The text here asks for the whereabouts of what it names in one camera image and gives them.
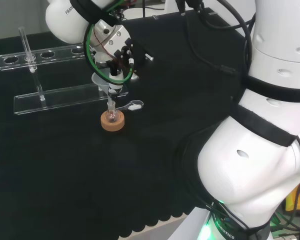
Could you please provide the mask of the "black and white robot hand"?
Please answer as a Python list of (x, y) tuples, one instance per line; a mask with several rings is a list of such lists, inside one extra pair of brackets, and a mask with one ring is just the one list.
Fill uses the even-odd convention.
[(103, 20), (88, 24), (84, 37), (85, 60), (102, 83), (108, 96), (117, 96), (124, 84), (136, 80), (138, 67), (154, 60), (154, 54), (122, 25), (111, 27)]

